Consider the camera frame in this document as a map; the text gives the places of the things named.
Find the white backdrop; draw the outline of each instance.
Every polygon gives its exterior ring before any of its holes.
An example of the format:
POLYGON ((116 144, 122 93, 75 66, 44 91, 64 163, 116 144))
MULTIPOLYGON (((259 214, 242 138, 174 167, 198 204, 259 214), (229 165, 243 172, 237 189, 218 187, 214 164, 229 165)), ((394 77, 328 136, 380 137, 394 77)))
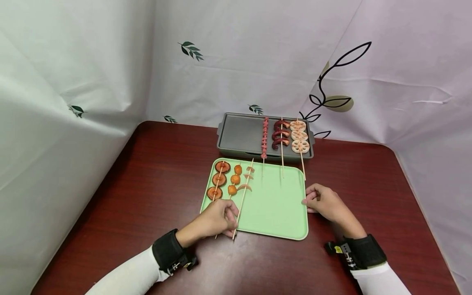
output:
POLYGON ((0 2, 0 293, 31 290, 146 108, 388 145, 472 294, 472 4, 359 3, 0 2))
POLYGON ((0 294, 28 294, 142 120, 155 3, 0 1, 0 294))
POLYGON ((226 111, 300 111, 317 137, 386 144, 472 294, 469 1, 364 0, 350 23, 355 5, 340 1, 158 3, 148 119, 216 127, 226 111))

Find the person's left hand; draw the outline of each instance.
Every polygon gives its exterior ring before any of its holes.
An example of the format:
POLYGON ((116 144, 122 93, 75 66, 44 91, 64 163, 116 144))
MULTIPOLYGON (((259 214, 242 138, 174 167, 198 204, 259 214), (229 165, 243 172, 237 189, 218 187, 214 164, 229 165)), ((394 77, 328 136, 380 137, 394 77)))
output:
POLYGON ((197 240, 208 236, 223 233, 232 237, 238 226, 236 222, 238 215, 239 209, 232 200, 215 200, 197 218, 178 231, 176 238, 183 248, 187 248, 197 240))

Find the dark red table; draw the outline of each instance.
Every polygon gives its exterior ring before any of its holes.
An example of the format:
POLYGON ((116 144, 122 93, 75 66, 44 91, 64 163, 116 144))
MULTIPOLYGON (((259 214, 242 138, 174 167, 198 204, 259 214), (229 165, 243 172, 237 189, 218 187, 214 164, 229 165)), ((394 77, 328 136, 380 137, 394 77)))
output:
MULTIPOLYGON (((199 212, 216 149, 216 129, 142 123, 43 274, 33 294, 84 294, 113 268, 199 212)), ((387 147, 317 140, 307 184, 333 188, 374 234, 412 294, 459 294, 413 193, 387 147)), ((330 224, 309 216, 291 241, 239 232, 235 242, 196 245, 200 265, 149 294, 357 294, 341 260, 323 244, 330 224)))

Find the person's right hand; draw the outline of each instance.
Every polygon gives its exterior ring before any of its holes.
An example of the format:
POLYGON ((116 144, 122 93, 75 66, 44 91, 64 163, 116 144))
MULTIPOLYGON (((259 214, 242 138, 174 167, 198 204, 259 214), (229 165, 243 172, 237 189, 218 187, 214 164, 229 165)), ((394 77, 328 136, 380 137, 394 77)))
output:
POLYGON ((341 223, 347 215, 352 214, 336 192, 317 183, 306 189, 306 198, 302 203, 307 206, 309 213, 319 213, 335 223, 341 223))
POLYGON ((311 185, 306 189, 306 198, 302 204, 307 206, 308 212, 319 213, 340 226, 345 237, 361 239, 367 236, 354 214, 329 187, 317 183, 311 185))

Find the plant illustration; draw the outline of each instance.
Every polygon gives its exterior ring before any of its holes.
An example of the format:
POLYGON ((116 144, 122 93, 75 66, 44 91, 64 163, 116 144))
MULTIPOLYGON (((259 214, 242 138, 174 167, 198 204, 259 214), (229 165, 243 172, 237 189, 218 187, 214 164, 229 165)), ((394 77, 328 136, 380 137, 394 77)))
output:
POLYGON ((79 106, 69 106, 69 110, 71 110, 76 117, 81 118, 81 119, 82 119, 82 114, 86 113, 79 106))
POLYGON ((258 115, 263 115, 264 112, 262 111, 262 108, 260 106, 258 106, 257 104, 253 104, 253 105, 248 105, 249 106, 249 110, 251 112, 254 112, 258 115))
POLYGON ((182 52, 190 56, 191 58, 194 58, 194 55, 195 55, 195 58, 197 59, 197 61, 204 60, 202 57, 203 55, 199 52, 200 49, 192 45, 195 45, 195 44, 189 41, 185 41, 183 44, 180 44, 180 47, 182 48, 182 52))
POLYGON ((164 120, 166 120, 167 122, 172 123, 172 124, 178 123, 178 122, 177 122, 174 118, 172 118, 171 116, 164 116, 164 120))
MULTIPOLYGON (((305 116, 302 112, 299 112, 303 119, 306 119, 308 122, 312 123, 316 121, 318 118, 321 117, 321 114, 313 114, 314 111, 321 107, 325 107, 329 110, 335 112, 347 112, 354 106, 354 99, 350 96, 346 95, 333 95, 333 96, 326 96, 322 88, 322 82, 324 77, 334 68, 336 67, 344 67, 349 64, 352 64, 356 60, 360 59, 371 47, 372 42, 367 42, 357 46, 356 48, 348 51, 343 56, 341 56, 333 66, 329 66, 329 62, 326 63, 326 66, 322 70, 320 77, 318 78, 318 88, 321 92, 322 99, 318 98, 316 95, 309 95, 310 101, 315 107, 305 116)), ((315 134, 315 136, 322 136, 322 138, 326 138, 331 131, 324 131, 315 134)))

